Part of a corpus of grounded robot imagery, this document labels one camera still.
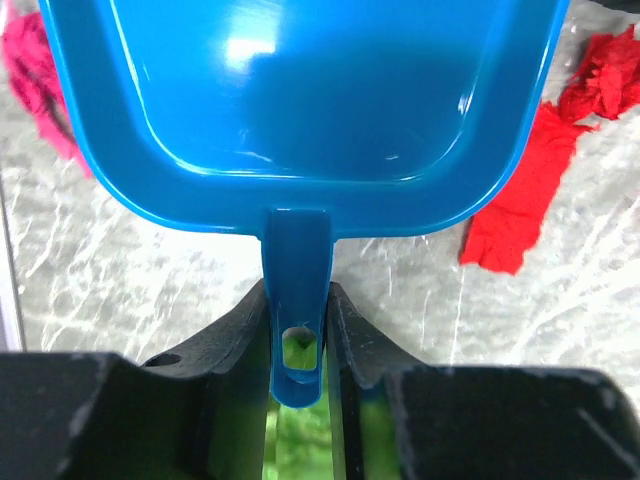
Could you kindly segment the green cabbage on table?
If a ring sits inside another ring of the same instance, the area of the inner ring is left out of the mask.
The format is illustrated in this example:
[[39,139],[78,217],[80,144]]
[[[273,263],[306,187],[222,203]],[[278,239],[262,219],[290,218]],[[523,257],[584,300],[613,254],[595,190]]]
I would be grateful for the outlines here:
[[[332,434],[328,372],[323,392],[312,406],[293,409],[275,399],[266,417],[264,479],[344,479],[346,448]],[[388,396],[382,384],[358,393],[366,479],[402,477]]]

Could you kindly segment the pink paper scrap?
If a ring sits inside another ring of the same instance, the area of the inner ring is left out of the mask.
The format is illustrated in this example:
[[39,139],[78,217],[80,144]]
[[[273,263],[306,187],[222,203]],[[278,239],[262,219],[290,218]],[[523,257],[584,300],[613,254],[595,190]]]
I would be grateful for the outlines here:
[[92,176],[71,129],[70,117],[47,40],[42,15],[10,11],[1,34],[1,59],[9,88],[35,122],[39,135],[65,160]]

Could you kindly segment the blue dustpan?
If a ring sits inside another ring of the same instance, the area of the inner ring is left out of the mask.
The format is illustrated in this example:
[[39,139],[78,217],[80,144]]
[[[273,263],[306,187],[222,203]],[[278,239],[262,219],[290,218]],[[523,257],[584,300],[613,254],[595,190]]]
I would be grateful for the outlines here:
[[564,1],[44,1],[72,131],[127,208],[262,244],[271,390],[324,334],[333,247],[456,225],[525,149]]

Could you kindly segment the small red paper scrap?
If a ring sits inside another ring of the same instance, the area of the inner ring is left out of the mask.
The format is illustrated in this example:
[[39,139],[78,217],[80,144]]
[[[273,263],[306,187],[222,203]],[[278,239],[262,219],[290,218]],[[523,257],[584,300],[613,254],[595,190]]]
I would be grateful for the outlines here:
[[639,37],[631,24],[620,34],[594,34],[558,100],[561,118],[576,123],[590,115],[608,120],[639,104]]

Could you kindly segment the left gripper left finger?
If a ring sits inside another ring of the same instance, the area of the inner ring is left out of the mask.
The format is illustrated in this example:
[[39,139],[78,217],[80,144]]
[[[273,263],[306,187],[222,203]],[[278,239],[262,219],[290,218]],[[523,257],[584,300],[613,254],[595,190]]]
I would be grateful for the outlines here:
[[262,477],[269,327],[260,280],[228,313],[143,364],[195,388],[186,412],[186,466],[203,479]]

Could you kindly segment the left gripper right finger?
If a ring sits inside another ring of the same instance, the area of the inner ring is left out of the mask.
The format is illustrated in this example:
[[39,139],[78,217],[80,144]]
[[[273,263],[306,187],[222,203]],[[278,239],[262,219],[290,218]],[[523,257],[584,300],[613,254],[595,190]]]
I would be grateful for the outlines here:
[[434,369],[366,320],[337,283],[326,347],[335,477],[434,478]]

